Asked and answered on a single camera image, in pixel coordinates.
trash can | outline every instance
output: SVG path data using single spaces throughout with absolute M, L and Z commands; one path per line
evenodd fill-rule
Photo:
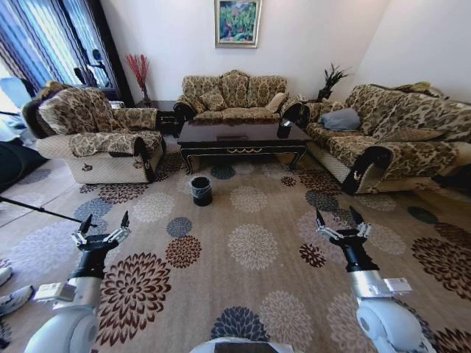
M 213 201 L 211 181 L 207 177 L 198 176 L 191 180 L 190 185 L 195 204 L 198 206 L 208 206 Z

red decorative branches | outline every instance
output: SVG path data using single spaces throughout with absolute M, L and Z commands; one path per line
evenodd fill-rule
M 126 62 L 131 67 L 135 79 L 137 79 L 139 87 L 144 90 L 146 87 L 146 76 L 149 70 L 149 61 L 143 54 L 126 55 Z

framed painting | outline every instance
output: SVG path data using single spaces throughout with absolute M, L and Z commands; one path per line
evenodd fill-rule
M 216 48 L 257 48 L 262 0 L 214 0 Z

gray pillow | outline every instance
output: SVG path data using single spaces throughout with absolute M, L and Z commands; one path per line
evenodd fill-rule
M 324 128 L 334 131 L 352 131 L 360 126 L 360 117 L 352 108 L 345 108 L 321 115 Z

loveseat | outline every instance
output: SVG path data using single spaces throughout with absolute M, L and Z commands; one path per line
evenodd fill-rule
M 436 175 L 471 163 L 471 106 L 420 93 L 359 85 L 345 102 L 308 104 L 308 150 L 345 192 L 434 189 Z M 356 131 L 325 129 L 323 113 L 353 108 Z
M 94 88 L 53 82 L 23 115 L 45 158 L 64 159 L 80 184 L 153 182 L 165 141 L 156 109 L 112 109 Z
M 296 119 L 302 104 L 287 98 L 276 112 L 266 105 L 277 93 L 286 92 L 286 78 L 282 76 L 249 76 L 231 70 L 221 76 L 185 76 L 183 95 L 174 106 L 178 118 L 204 124 L 269 124 L 280 118 Z M 218 110 L 210 110 L 201 97 L 218 91 L 224 103 Z

